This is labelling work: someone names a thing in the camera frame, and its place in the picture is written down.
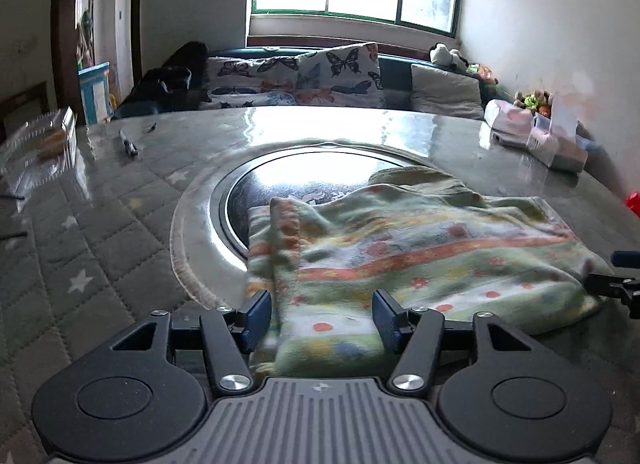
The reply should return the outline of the red plastic stool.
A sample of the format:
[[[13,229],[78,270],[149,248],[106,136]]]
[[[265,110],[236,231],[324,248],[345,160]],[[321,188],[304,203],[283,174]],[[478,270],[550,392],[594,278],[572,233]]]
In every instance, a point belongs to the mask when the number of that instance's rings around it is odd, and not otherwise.
[[[637,217],[640,217],[640,193],[639,192],[634,192],[629,194],[625,198],[624,203]]]

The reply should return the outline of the large butterfly pillow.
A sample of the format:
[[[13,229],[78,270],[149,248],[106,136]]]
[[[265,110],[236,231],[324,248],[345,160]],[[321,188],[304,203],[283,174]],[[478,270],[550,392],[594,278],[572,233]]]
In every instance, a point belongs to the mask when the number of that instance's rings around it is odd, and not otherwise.
[[[321,49],[296,56],[294,98],[301,106],[384,108],[375,42]]]

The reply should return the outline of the black marker pen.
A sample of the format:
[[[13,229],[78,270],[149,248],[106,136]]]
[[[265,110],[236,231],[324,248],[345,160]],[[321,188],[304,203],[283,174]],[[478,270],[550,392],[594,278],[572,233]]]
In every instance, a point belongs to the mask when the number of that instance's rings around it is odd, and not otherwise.
[[[120,141],[122,141],[122,146],[124,146],[124,150],[127,156],[136,157],[138,155],[138,150],[136,144],[130,141],[124,130],[120,129],[118,132],[118,136]]]

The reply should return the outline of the tissue box pack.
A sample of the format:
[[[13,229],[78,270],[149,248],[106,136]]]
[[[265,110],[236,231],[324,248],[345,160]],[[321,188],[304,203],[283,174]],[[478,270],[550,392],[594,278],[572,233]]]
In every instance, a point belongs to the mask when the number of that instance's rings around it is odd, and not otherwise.
[[[551,106],[549,118],[537,115],[526,142],[527,152],[552,170],[580,173],[588,159],[577,142],[578,120],[561,100]]]

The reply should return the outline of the blue children's cabinet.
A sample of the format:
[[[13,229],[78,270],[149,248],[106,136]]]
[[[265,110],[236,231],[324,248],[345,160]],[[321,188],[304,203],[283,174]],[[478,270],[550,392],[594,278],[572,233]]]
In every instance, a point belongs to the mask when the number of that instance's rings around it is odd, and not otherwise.
[[[109,73],[110,63],[108,62],[82,68],[78,72],[81,102],[88,126],[105,123],[113,115],[108,84]]]

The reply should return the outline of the green patterned child's shirt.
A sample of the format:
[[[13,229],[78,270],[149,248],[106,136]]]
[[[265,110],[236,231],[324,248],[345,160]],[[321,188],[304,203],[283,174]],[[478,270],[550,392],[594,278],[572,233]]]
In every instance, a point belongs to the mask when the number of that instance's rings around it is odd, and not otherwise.
[[[544,199],[480,195],[433,168],[382,170],[325,204],[275,197],[248,213],[246,289],[270,291],[273,303],[253,368],[389,370],[371,314],[378,289],[450,321],[489,311],[529,335],[553,331],[600,308],[582,283],[606,271]]]

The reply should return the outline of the pink white wipes pack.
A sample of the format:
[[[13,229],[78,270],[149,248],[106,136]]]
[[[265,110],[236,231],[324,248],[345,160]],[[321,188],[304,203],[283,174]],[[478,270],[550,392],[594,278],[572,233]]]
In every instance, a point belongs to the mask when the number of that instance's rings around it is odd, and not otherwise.
[[[534,115],[530,110],[507,101],[491,100],[485,106],[484,119],[496,141],[505,146],[525,149],[534,124]]]

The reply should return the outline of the grey plain pillow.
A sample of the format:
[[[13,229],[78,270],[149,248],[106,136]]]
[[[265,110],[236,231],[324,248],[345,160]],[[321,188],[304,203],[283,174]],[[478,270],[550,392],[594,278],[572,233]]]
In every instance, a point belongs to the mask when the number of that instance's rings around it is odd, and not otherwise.
[[[482,119],[484,107],[477,79],[430,66],[411,65],[411,108],[427,114]]]

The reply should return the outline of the long butterfly cushion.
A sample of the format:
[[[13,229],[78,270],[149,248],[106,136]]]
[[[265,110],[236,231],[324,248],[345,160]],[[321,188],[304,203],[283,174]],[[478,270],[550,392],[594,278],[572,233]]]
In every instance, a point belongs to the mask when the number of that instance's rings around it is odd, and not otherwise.
[[[275,56],[243,60],[209,57],[199,109],[295,106],[298,60]]]

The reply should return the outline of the brown plush toys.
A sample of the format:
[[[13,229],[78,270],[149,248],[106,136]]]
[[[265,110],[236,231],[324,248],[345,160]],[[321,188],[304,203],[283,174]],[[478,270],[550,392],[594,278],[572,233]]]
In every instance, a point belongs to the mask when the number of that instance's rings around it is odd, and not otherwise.
[[[513,104],[516,107],[528,109],[533,114],[551,117],[552,95],[547,91],[535,90],[529,94],[518,91],[514,95]]]

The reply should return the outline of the white plush toy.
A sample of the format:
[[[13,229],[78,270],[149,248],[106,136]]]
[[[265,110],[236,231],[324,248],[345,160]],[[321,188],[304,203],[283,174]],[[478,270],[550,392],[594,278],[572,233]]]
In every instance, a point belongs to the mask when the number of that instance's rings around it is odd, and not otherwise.
[[[445,43],[438,42],[428,51],[430,62],[457,72],[465,72],[469,67],[469,61],[464,58],[457,49],[449,49]]]

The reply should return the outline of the black bag on sofa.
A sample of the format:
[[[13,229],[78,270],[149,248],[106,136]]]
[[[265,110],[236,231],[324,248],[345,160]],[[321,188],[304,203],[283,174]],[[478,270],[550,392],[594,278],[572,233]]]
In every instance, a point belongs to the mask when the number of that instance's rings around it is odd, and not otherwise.
[[[208,57],[205,43],[190,41],[159,68],[148,70],[115,110],[113,119],[198,109]]]

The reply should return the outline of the round glass turntable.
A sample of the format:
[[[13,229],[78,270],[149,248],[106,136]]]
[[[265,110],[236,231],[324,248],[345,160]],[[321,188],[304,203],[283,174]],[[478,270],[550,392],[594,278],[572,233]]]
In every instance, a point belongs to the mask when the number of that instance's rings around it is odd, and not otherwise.
[[[171,267],[202,307],[238,306],[250,209],[273,197],[333,202],[366,185],[375,172],[425,163],[423,155],[399,147],[344,141],[269,143],[224,153],[198,172],[175,208]]]

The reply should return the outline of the clear plastic food container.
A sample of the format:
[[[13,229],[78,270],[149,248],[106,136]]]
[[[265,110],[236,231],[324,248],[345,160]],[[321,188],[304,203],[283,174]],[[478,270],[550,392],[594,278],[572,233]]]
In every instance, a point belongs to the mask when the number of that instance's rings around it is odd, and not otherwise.
[[[48,112],[21,125],[1,145],[1,182],[26,197],[75,167],[76,116],[70,107]]]

